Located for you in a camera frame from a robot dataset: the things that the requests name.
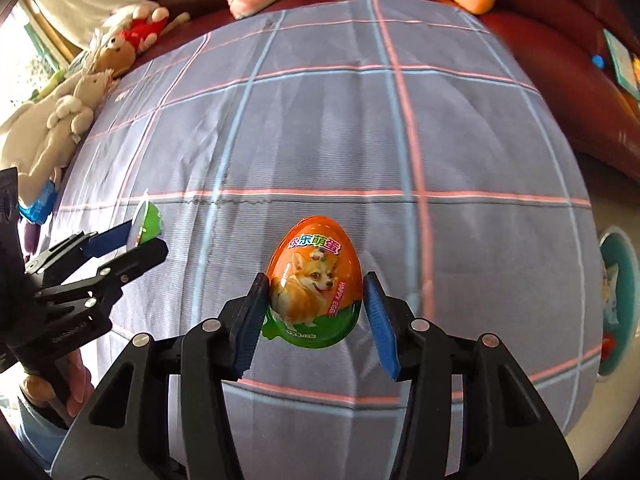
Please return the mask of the white red egg shell half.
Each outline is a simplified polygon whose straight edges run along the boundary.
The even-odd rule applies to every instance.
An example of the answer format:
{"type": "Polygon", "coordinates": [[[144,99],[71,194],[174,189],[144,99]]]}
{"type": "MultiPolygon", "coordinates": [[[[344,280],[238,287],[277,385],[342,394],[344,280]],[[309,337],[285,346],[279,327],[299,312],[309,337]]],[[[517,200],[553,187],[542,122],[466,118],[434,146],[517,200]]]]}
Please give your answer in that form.
{"type": "Polygon", "coordinates": [[[148,198],[137,206],[127,238],[127,248],[134,249],[162,234],[162,216],[148,198]]]}

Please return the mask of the orange green toy egg half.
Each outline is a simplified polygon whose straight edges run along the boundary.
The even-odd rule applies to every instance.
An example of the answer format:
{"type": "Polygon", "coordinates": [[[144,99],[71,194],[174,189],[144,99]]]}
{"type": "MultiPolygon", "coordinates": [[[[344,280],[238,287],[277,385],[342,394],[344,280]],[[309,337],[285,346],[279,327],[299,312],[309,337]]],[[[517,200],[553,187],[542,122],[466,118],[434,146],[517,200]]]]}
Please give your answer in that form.
{"type": "Polygon", "coordinates": [[[300,220],[272,254],[269,307],[262,336],[319,350],[334,346],[358,322],[362,271],[352,241],[322,216],[300,220]]]}

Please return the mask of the teal trash bin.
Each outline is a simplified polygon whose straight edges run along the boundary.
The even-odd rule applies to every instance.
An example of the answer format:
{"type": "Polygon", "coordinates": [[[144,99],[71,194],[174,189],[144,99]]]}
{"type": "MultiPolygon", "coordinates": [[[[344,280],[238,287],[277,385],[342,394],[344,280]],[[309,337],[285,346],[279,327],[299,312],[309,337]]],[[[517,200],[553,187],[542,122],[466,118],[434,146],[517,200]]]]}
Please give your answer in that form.
{"type": "Polygon", "coordinates": [[[636,336],[639,321],[639,259],[629,235],[609,226],[600,237],[603,262],[603,334],[599,379],[620,366],[636,336]]]}

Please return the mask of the person's blue jeans leg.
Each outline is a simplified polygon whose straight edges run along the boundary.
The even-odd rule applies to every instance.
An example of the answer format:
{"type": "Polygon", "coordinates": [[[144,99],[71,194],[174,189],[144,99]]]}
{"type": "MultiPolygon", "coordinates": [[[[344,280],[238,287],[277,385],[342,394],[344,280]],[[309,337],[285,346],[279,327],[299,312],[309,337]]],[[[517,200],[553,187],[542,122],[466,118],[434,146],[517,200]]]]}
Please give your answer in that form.
{"type": "Polygon", "coordinates": [[[68,428],[52,408],[38,408],[24,393],[17,395],[20,422],[15,429],[17,439],[27,454],[45,471],[49,472],[58,454],[68,428]]]}

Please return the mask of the white rabbit plush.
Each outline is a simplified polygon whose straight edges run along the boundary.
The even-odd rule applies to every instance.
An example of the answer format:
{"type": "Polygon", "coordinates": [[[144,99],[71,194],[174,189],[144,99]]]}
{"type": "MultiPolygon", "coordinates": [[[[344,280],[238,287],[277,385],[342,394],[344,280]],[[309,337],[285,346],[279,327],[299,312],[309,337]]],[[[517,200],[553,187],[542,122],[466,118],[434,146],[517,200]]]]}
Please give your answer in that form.
{"type": "Polygon", "coordinates": [[[113,72],[77,73],[41,101],[20,106],[2,125],[1,167],[17,169],[17,194],[28,208],[66,167],[112,83],[113,72]]]}

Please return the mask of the brown bear plush red outfit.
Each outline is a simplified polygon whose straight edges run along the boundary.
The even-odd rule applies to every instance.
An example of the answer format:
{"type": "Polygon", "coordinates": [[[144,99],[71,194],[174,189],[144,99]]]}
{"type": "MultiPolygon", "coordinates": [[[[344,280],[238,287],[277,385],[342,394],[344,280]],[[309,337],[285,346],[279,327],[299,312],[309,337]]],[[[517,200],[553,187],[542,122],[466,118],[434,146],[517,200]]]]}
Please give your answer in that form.
{"type": "Polygon", "coordinates": [[[99,40],[91,62],[93,73],[111,72],[114,78],[125,75],[140,55],[149,51],[161,36],[190,21],[190,14],[171,16],[163,6],[133,6],[99,40]]]}

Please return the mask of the plaid purple tablecloth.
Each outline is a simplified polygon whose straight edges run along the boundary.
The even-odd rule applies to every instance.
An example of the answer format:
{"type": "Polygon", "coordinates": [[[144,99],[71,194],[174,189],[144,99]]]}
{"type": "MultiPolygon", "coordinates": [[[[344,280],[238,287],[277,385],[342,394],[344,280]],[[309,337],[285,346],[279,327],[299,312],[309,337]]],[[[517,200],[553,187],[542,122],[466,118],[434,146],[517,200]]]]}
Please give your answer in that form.
{"type": "Polygon", "coordinates": [[[561,429],[585,411],[602,316],[585,182],[524,70],[453,6],[262,14],[134,70],[78,150],[50,237],[106,230],[144,198],[168,257],[85,346],[94,377],[134,334],[216,315],[295,223],[326,216],[390,296],[450,334],[497,334],[561,429]]]}

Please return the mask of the teal children's book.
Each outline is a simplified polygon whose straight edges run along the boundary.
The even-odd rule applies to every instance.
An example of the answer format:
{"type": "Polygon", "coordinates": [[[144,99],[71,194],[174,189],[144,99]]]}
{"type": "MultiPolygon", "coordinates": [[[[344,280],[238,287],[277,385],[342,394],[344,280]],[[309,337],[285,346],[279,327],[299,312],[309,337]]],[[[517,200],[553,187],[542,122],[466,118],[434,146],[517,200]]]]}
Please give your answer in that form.
{"type": "Polygon", "coordinates": [[[603,31],[608,50],[613,61],[614,72],[618,84],[634,99],[639,99],[638,82],[634,72],[634,63],[629,50],[607,29],[603,31]]]}

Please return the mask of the blue bottle cap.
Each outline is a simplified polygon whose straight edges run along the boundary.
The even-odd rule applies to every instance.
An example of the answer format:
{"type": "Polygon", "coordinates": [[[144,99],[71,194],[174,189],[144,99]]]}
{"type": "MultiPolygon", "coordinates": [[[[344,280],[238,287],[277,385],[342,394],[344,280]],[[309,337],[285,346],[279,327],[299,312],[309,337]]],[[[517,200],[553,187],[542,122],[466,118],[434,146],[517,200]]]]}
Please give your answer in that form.
{"type": "Polygon", "coordinates": [[[604,58],[601,55],[593,55],[591,61],[599,70],[603,70],[605,68],[604,58]]]}

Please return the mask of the dark red leather sofa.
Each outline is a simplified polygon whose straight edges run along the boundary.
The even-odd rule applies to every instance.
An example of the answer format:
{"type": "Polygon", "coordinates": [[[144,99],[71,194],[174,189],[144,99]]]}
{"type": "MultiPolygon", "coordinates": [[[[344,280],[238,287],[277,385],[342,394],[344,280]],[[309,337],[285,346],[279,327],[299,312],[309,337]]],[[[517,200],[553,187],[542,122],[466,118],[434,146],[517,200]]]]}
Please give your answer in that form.
{"type": "MultiPolygon", "coordinates": [[[[160,45],[167,52],[231,23],[226,0],[152,0],[192,22],[160,45]]],[[[639,107],[615,80],[603,31],[631,52],[639,38],[615,0],[497,0],[480,16],[541,91],[572,148],[639,177],[639,107]],[[593,64],[604,58],[605,68],[593,64]]]]}

